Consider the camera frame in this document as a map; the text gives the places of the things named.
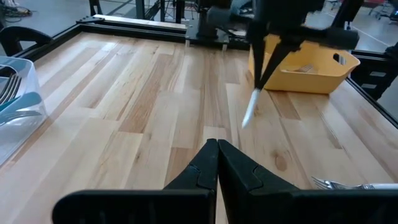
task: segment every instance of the fork tines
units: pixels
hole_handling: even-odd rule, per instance
[[[15,98],[19,89],[19,85],[21,84],[21,80],[22,78],[18,75],[11,75],[9,77],[6,86],[3,88],[0,94],[0,105]]]
[[[8,114],[2,114],[0,115],[0,126],[13,121],[17,118],[25,118],[29,116],[39,116],[42,115],[41,113],[37,111],[15,111],[13,113],[8,113]]]
[[[327,184],[324,180],[322,179],[318,179],[315,177],[312,177],[315,185],[319,188],[319,189],[323,189],[323,190],[330,190],[330,185]]]

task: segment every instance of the yellow basket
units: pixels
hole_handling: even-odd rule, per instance
[[[266,38],[263,72],[276,44],[280,42],[279,36],[276,35],[268,35]],[[333,59],[335,54],[344,58],[343,65]],[[286,56],[268,79],[264,88],[266,90],[331,93],[359,64],[359,60],[347,51],[304,42],[299,51]],[[252,49],[250,49],[249,70],[252,75],[254,74],[253,68]]]

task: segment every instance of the metal fork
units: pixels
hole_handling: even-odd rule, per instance
[[[361,185],[344,185],[331,180],[323,180],[312,177],[315,185],[322,190],[398,190],[398,184],[361,184]]]
[[[38,116],[38,115],[42,114],[37,111],[15,111],[13,113],[2,114],[0,116],[0,126],[18,118],[25,118],[28,116]]]
[[[0,105],[14,99],[14,97],[17,95],[21,80],[22,78],[18,75],[12,75],[9,77],[6,86],[0,93]]]

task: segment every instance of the light wood surface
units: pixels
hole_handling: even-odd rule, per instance
[[[314,188],[311,176],[398,180],[398,131],[346,82],[330,96],[262,91],[242,129],[247,60],[82,33],[36,61],[49,118],[0,168],[1,223],[50,223],[55,202],[80,189],[161,189],[208,138],[301,189]]]
[[[158,22],[158,21],[149,21],[144,19],[130,19],[118,16],[106,16],[97,14],[94,15],[97,18],[104,18],[107,21],[114,21],[114,22],[128,22],[133,24],[145,24],[145,25],[152,25],[152,26],[162,26],[162,27],[171,27],[171,28],[179,28],[179,29],[186,29],[184,24],[176,24],[171,22]]]

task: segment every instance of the cable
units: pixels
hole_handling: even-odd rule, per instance
[[[6,6],[4,0],[1,0],[0,2],[0,10],[2,10],[2,13],[5,17],[5,21],[9,22],[9,23],[15,23],[15,22],[19,22],[22,20],[23,17],[28,17],[31,16],[33,14],[33,12],[36,11],[32,11],[26,7],[22,7],[22,6],[16,6],[17,4],[13,1],[15,6]]]

